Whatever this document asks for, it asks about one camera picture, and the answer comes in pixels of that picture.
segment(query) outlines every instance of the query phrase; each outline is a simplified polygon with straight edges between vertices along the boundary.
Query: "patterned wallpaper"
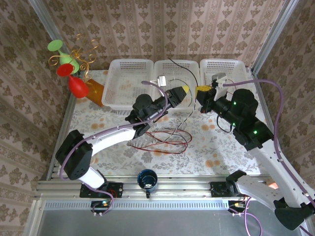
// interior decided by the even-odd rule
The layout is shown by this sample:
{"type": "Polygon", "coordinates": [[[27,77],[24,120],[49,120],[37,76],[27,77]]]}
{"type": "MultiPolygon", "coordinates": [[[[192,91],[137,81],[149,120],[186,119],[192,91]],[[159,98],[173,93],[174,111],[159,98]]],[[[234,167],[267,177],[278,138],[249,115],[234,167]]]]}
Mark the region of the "patterned wallpaper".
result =
{"type": "MultiPolygon", "coordinates": [[[[315,187],[314,16],[315,1],[300,0],[258,75],[283,88],[280,143],[289,161],[312,187],[315,187]]],[[[272,86],[262,87],[275,119],[279,93],[272,86]]]]}
{"type": "Polygon", "coordinates": [[[68,101],[50,37],[25,0],[0,0],[0,235],[22,235],[68,101]]]}
{"type": "Polygon", "coordinates": [[[45,0],[63,39],[100,43],[92,69],[113,59],[255,60],[284,0],[45,0]]]}

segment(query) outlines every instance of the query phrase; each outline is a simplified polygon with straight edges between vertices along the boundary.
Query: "gold wire decoration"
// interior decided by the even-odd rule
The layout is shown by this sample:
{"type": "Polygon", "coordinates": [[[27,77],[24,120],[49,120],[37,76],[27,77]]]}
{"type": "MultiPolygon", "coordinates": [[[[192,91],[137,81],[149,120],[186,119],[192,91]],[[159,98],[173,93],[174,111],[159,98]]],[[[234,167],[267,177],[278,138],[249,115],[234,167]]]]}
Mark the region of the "gold wire decoration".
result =
{"type": "Polygon", "coordinates": [[[80,65],[80,70],[85,71],[84,76],[83,76],[84,83],[88,83],[88,80],[92,78],[91,75],[88,75],[89,70],[90,70],[90,64],[92,64],[96,60],[95,49],[99,46],[99,44],[96,39],[91,40],[89,43],[86,36],[82,33],[77,34],[75,36],[75,39],[81,40],[82,45],[90,45],[92,46],[92,48],[88,49],[87,51],[83,51],[82,47],[80,46],[79,49],[72,49],[69,55],[54,55],[50,57],[48,60],[48,63],[51,66],[57,65],[59,61],[58,58],[68,57],[68,56],[72,58],[72,60],[69,63],[71,63],[75,59],[78,59],[79,61],[82,62],[82,64],[80,65]],[[83,54],[85,55],[89,54],[88,60],[85,60],[82,58],[83,54]]]}

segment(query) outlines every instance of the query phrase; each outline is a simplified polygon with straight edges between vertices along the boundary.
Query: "black wire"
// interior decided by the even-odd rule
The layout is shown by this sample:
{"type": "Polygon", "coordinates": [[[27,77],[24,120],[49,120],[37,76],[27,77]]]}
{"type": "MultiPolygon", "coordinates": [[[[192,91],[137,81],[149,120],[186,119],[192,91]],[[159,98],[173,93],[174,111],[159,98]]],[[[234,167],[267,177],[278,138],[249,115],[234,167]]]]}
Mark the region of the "black wire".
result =
{"type": "Polygon", "coordinates": [[[230,131],[226,131],[219,126],[219,115],[217,116],[217,126],[220,128],[220,130],[224,131],[225,133],[230,133],[232,131],[232,125],[230,125],[230,131]]]}
{"type": "Polygon", "coordinates": [[[188,88],[189,88],[189,92],[190,92],[190,97],[191,97],[191,100],[190,100],[190,103],[189,103],[189,107],[190,107],[190,105],[191,105],[191,103],[192,103],[192,93],[191,93],[191,90],[190,90],[190,87],[189,87],[189,85],[185,82],[185,81],[182,81],[185,85],[187,85],[188,86],[188,88]]]}
{"type": "MultiPolygon", "coordinates": [[[[177,64],[175,61],[173,61],[171,58],[168,58],[168,59],[171,60],[175,65],[178,65],[178,64],[177,64]]],[[[197,84],[197,86],[198,86],[198,81],[197,81],[195,75],[192,73],[192,71],[189,70],[189,69],[186,68],[186,67],[181,66],[181,65],[178,65],[178,66],[179,66],[180,68],[182,68],[182,69],[185,69],[185,70],[189,71],[189,72],[193,75],[193,77],[195,78],[196,84],[197,84]]]]}

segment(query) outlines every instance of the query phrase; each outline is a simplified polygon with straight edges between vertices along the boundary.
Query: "table surface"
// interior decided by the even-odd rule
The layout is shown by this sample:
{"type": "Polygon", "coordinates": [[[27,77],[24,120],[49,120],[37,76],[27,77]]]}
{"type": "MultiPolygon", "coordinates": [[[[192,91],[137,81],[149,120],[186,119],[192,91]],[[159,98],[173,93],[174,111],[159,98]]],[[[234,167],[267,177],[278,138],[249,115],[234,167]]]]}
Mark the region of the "table surface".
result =
{"type": "MultiPolygon", "coordinates": [[[[105,84],[107,71],[90,73],[94,80],[105,84]]],[[[246,79],[253,79],[248,69],[246,79]]],[[[239,88],[250,89],[259,101],[254,83],[238,86],[239,88]]],[[[233,93],[234,90],[234,87],[230,87],[228,91],[233,93]]],[[[112,110],[106,106],[101,108],[87,98],[77,99],[70,130],[78,129],[84,134],[95,134],[126,123],[124,119],[129,113],[130,111],[112,110]]],[[[150,131],[165,127],[175,128],[187,116],[188,113],[172,112],[151,125],[150,131]]],[[[260,102],[257,117],[266,122],[260,102]]],[[[152,138],[144,135],[129,143],[122,142],[100,151],[93,156],[92,167],[104,175],[137,175],[143,169],[152,169],[159,175],[228,175],[236,170],[245,171],[250,175],[267,174],[261,163],[238,144],[233,134],[225,133],[218,128],[216,118],[215,113],[201,114],[198,110],[192,114],[181,126],[181,129],[193,136],[187,150],[182,154],[142,151],[128,146],[130,143],[137,147],[152,143],[152,138]]],[[[223,129],[229,129],[229,124],[224,120],[219,120],[219,124],[223,129]]],[[[181,148],[183,147],[163,144],[153,149],[174,152],[181,148]]]]}

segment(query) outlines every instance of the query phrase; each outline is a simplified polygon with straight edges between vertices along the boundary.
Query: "blue mug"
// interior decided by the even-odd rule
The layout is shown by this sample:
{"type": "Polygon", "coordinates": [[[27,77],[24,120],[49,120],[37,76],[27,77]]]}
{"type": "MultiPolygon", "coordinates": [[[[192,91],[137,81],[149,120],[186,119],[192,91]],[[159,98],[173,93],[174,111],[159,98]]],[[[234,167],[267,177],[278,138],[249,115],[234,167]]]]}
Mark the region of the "blue mug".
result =
{"type": "Polygon", "coordinates": [[[138,174],[137,182],[150,198],[150,193],[157,188],[158,176],[153,170],[145,169],[138,174]]]}

